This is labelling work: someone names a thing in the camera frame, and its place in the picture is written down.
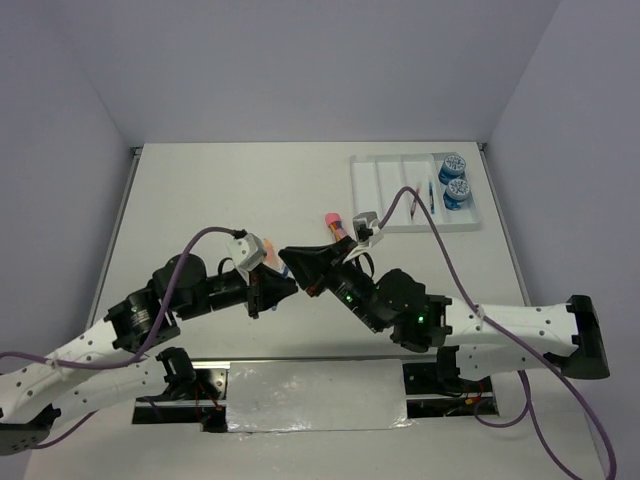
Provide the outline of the orange highlighter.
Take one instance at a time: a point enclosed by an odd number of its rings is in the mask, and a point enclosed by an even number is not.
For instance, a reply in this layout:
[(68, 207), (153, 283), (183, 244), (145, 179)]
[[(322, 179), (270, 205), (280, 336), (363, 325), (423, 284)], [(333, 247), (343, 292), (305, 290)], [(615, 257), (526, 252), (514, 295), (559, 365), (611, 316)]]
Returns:
[(268, 240), (264, 239), (263, 244), (266, 250), (266, 257), (264, 263), (274, 270), (280, 269), (279, 257), (275, 251), (274, 245)]

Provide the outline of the red pen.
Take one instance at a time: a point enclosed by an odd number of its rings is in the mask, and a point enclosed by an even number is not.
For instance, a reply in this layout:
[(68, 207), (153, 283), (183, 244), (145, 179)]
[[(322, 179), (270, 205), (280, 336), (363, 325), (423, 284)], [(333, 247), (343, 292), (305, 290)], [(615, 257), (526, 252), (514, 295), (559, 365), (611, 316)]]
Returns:
[(413, 196), (413, 200), (411, 201), (411, 206), (410, 206), (410, 219), (411, 219), (411, 221), (413, 221), (414, 218), (415, 218), (415, 213), (416, 213), (416, 209), (417, 209), (417, 206), (418, 206), (418, 198), (419, 198), (420, 190), (421, 190), (420, 186), (417, 186), (415, 188), (415, 190), (414, 190), (415, 195)]

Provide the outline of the teal pen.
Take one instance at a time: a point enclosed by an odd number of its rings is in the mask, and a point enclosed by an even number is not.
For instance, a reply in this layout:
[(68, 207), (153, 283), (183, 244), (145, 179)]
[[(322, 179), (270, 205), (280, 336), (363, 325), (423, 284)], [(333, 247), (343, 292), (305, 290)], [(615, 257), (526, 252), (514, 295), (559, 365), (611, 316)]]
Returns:
[(429, 198), (430, 214), (435, 215), (435, 195), (434, 195), (434, 188), (433, 188), (432, 182), (429, 182), (428, 184), (428, 198)]

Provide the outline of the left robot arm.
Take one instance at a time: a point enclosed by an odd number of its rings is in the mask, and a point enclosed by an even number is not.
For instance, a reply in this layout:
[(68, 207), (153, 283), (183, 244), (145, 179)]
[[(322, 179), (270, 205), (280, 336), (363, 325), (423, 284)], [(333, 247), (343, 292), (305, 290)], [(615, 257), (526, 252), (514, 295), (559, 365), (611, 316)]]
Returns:
[(179, 335), (179, 321), (236, 305), (256, 318), (296, 291), (293, 279), (264, 264), (246, 276), (210, 276), (196, 255), (172, 258), (43, 362), (2, 376), (2, 455), (49, 446), (52, 429), (132, 398), (189, 396), (199, 387), (191, 359), (166, 344)]

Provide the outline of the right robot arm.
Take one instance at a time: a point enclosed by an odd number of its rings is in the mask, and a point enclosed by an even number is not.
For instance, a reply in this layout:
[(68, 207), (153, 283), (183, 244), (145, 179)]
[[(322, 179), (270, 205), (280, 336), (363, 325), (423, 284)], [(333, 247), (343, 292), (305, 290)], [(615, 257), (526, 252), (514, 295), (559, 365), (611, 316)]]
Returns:
[(498, 373), (552, 366), (574, 380), (610, 375), (599, 320), (590, 297), (540, 307), (479, 304), (428, 293), (392, 269), (373, 280), (355, 262), (347, 238), (316, 247), (290, 246), (278, 255), (311, 297), (330, 292), (375, 333), (396, 345), (436, 353), (435, 380), (446, 391)]

